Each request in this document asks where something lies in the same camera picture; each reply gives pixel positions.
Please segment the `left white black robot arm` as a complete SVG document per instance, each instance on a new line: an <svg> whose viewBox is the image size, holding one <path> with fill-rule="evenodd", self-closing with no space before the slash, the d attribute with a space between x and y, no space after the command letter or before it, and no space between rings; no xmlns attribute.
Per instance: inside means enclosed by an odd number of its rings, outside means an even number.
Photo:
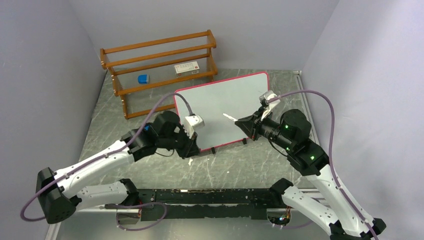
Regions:
<svg viewBox="0 0 424 240"><path fill-rule="evenodd" d="M37 199L48 224L56 224L77 211L100 205L132 208L140 203L139 191L128 178L104 185L90 185L100 175L154 155L157 149L176 152L182 159L200 153L197 130L205 122L191 114L180 119L172 111L160 113L153 122L132 129L103 151L72 166L37 174Z"/></svg>

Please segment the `white red whiteboard marker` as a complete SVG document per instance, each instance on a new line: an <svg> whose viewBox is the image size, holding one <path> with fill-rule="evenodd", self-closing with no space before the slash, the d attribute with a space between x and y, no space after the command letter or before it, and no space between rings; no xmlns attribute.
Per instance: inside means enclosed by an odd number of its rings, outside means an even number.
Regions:
<svg viewBox="0 0 424 240"><path fill-rule="evenodd" d="M233 121L233 122L237 122L238 121L236 118L234 118L234 117L232 117L232 116L230 116L230 115L228 115L226 113L223 113L222 115L224 117L228 118L229 120Z"/></svg>

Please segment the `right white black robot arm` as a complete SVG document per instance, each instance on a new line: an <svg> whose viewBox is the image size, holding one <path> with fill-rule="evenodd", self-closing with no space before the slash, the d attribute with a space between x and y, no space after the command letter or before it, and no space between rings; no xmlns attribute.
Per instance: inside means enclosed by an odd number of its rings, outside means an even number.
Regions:
<svg viewBox="0 0 424 240"><path fill-rule="evenodd" d="M235 120L234 124L253 141L264 137L283 148L290 165L311 182L327 202L327 205L321 204L282 178L271 187L269 199L275 207L295 208L332 240L372 240L386 229L382 219L367 213L346 190L332 170L327 153L309 138L312 126L300 110L286 111L279 122L262 115L258 110Z"/></svg>

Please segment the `pink-framed whiteboard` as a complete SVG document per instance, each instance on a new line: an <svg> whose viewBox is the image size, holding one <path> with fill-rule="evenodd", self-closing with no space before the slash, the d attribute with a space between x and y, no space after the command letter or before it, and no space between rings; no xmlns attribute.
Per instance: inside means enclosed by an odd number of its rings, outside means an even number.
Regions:
<svg viewBox="0 0 424 240"><path fill-rule="evenodd" d="M212 147L248 137L223 113L236 119L253 114L260 106L259 97L270 89L266 72L256 72L176 90L189 103L205 126L197 130L197 145Z"/></svg>

